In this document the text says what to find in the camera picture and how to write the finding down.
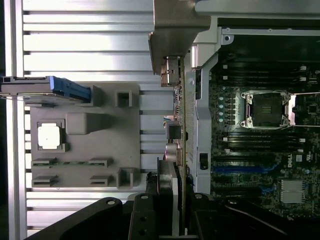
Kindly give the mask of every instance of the screw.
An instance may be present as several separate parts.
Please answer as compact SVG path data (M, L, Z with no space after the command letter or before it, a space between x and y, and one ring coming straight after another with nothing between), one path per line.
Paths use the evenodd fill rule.
M228 200L228 202L229 202L230 204L237 204L237 203L238 203L238 201L235 200L235 199L233 199L233 200Z

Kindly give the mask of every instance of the cpu socket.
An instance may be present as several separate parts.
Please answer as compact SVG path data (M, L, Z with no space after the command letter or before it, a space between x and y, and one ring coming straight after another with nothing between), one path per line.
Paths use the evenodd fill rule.
M289 93L281 90L252 90L241 93L245 100L245 120L240 123L248 129L276 130L288 127Z

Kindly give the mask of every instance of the motherboard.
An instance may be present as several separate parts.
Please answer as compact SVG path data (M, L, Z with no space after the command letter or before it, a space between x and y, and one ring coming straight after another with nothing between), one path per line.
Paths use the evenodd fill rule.
M320 66L225 60L209 86L211 194L320 218Z

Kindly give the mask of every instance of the black mechanical arm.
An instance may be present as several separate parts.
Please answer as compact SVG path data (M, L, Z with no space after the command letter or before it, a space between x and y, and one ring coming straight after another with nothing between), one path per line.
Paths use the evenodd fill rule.
M238 198L212 199L187 193L186 229L174 223L172 188L161 186L161 174L149 173L146 192L122 203L103 198L28 237L28 240L157 240L157 239L301 239L315 226L289 221ZM178 213L181 200L178 197Z

